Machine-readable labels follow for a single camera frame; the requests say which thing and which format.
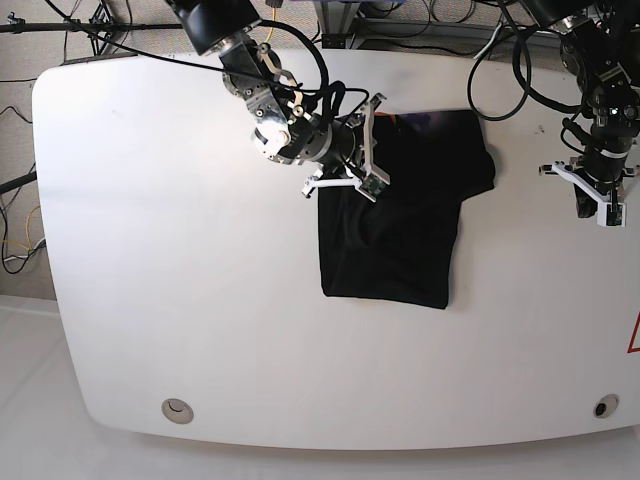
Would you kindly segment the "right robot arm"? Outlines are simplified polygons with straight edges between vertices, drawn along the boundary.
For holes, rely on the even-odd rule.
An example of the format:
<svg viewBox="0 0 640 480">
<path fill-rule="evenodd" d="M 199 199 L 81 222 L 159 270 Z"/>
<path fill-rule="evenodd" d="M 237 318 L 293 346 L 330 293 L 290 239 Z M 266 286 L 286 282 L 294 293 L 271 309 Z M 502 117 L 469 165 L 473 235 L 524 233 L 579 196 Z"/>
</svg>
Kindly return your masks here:
<svg viewBox="0 0 640 480">
<path fill-rule="evenodd" d="M 170 1 L 194 50 L 215 53 L 223 66 L 223 83 L 241 98 L 252 117 L 252 140 L 270 161 L 290 165 L 315 162 L 333 175 L 364 174 L 354 159 L 358 134 L 338 118 L 347 88 L 331 82 L 319 50 L 297 29 L 268 22 L 299 38 L 309 50 L 320 74 L 319 88 L 304 92 L 303 85 L 283 68 L 267 42 L 258 43 L 249 31 L 263 20 L 249 1 Z"/>
</svg>

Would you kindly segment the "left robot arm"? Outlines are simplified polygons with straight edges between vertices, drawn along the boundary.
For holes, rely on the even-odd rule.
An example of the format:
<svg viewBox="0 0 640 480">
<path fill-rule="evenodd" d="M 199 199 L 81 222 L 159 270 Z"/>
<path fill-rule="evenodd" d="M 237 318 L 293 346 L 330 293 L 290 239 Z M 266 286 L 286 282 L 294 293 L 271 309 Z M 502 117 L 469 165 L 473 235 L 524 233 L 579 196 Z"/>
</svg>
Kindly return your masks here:
<svg viewBox="0 0 640 480">
<path fill-rule="evenodd" d="M 603 227 L 626 222 L 623 181 L 638 176 L 626 164 L 639 136 L 639 6 L 634 1 L 525 1 L 540 29 L 560 38 L 563 65 L 581 92 L 577 106 L 533 92 L 537 102 L 564 113 L 562 131 L 579 142 L 575 157 L 543 165 L 543 175 L 571 183 L 581 218 Z"/>
</svg>

